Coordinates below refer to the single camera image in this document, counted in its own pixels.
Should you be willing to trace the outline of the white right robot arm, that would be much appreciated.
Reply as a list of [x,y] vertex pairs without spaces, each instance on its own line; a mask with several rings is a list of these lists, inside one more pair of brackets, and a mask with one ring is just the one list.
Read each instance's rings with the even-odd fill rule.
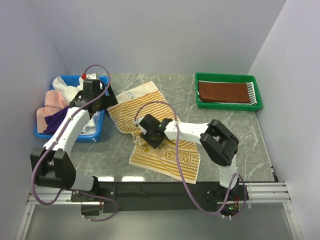
[[231,200],[238,193],[236,154],[238,138],[219,120],[209,123],[186,123],[165,118],[157,120],[150,114],[139,118],[133,124],[141,130],[140,136],[152,148],[157,149],[163,141],[182,141],[201,144],[209,158],[218,165],[220,194]]

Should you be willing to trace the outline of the green white striped towel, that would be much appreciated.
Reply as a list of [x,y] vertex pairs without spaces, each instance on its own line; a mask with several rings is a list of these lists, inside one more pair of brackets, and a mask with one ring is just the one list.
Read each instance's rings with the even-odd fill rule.
[[199,102],[201,102],[201,103],[217,103],[217,104],[249,105],[249,106],[255,106],[258,103],[253,82],[228,82],[228,83],[245,83],[247,85],[247,91],[248,91],[248,95],[250,98],[250,102],[249,103],[203,102],[200,100],[200,94],[197,90],[197,96],[198,96]]

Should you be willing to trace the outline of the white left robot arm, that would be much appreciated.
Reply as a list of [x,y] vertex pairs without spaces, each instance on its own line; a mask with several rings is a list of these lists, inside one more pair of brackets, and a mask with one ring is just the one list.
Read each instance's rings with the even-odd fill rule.
[[85,79],[83,89],[71,101],[66,116],[51,139],[30,154],[31,186],[80,190],[89,201],[100,197],[98,179],[78,173],[70,159],[71,150],[83,127],[97,112],[116,105],[109,83]]

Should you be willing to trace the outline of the cream yellow striped towel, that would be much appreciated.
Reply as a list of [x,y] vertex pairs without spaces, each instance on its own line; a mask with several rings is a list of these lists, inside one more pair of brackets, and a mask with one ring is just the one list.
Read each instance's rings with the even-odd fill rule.
[[135,144],[129,163],[177,180],[195,184],[200,153],[194,142],[181,137],[168,139],[161,128],[176,119],[173,110],[153,82],[141,84],[116,96],[108,108],[117,129],[130,134]]

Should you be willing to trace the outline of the brown towel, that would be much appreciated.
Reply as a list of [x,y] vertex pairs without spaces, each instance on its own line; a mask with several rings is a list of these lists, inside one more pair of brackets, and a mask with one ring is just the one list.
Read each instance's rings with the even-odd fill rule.
[[236,103],[250,102],[248,88],[245,83],[227,82],[198,82],[199,98],[208,103]]

